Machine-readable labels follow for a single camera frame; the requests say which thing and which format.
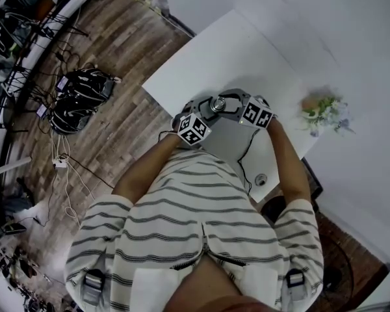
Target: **wooden floor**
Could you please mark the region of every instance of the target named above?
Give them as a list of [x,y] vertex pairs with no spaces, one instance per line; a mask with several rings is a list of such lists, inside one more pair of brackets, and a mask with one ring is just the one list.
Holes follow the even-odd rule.
[[[71,156],[113,185],[131,163],[157,141],[159,132],[168,129],[169,115],[143,91],[141,84],[189,39],[134,0],[92,0],[82,8],[78,27],[90,34],[88,38],[77,35],[70,38],[72,51],[80,55],[81,65],[85,62],[97,64],[104,72],[121,77],[122,82],[116,85],[109,102],[99,109],[85,129],[68,137]],[[56,63],[55,55],[50,53],[40,71],[52,74]],[[76,65],[75,58],[68,65],[68,69],[72,69]],[[38,74],[35,81],[49,89],[54,77]],[[43,134],[39,130],[35,114],[18,117],[15,128],[26,128],[29,132],[14,135],[10,157],[18,159],[30,155],[32,162],[7,175],[6,191],[12,189],[15,177],[24,176],[37,202],[37,206],[20,213],[19,218],[37,216],[44,224],[48,199],[53,193],[45,228],[26,219],[22,224],[28,227],[28,231],[13,237],[9,243],[22,244],[30,258],[40,265],[40,272],[52,279],[52,283],[48,283],[39,274],[34,279],[23,280],[59,310],[60,299],[66,291],[58,281],[63,281],[64,260],[78,230],[75,221],[64,212],[68,206],[66,170],[55,172],[53,169],[51,138],[49,133]],[[46,132],[49,126],[44,122],[41,128]],[[71,163],[95,197],[111,191],[90,172],[73,161]],[[74,172],[69,174],[67,191],[81,220],[92,198]],[[320,221],[322,227],[334,228],[328,233],[335,232],[335,240],[351,246],[351,258],[353,255],[363,257],[365,265],[370,266],[371,272],[367,272],[366,268],[360,267],[360,262],[354,263],[354,272],[358,274],[355,293],[358,293],[383,265],[356,241],[349,243],[349,236],[338,231],[331,222]]]

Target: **person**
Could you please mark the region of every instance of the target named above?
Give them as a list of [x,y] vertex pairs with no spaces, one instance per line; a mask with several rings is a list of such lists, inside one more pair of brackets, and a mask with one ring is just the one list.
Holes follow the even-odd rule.
[[85,311],[305,311],[323,257],[307,177],[282,125],[270,135],[286,208],[271,226],[234,170],[167,134],[87,210],[66,262]]

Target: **person's left arm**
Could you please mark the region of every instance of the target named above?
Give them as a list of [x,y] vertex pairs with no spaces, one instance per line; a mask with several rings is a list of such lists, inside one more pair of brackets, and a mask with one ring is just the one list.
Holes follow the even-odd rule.
[[176,134],[170,133],[139,158],[114,186],[112,194],[123,196],[135,204],[145,195],[173,150],[181,143]]

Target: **round metal object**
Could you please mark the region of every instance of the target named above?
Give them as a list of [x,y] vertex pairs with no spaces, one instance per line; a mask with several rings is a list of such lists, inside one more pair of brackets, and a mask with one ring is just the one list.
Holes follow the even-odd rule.
[[267,175],[265,174],[258,174],[255,179],[254,179],[254,182],[256,184],[256,186],[264,186],[265,183],[267,183]]
[[220,112],[226,107],[226,101],[222,97],[218,97],[216,100],[211,102],[211,110],[214,112]]

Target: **white striped shirt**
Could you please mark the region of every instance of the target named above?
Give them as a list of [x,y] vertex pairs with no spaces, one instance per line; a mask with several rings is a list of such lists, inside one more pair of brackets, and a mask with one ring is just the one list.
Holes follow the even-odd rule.
[[[271,227],[231,167],[200,150],[176,151],[135,205],[107,195],[90,206],[66,263],[66,287],[85,309],[85,274],[102,269],[106,280],[97,310],[129,311],[136,269],[168,270],[179,285],[206,250],[241,293],[275,309],[305,311],[322,290],[311,204],[291,202]],[[299,304],[291,303],[285,279],[293,268],[305,277],[307,298]],[[163,308],[158,302],[157,309]]]

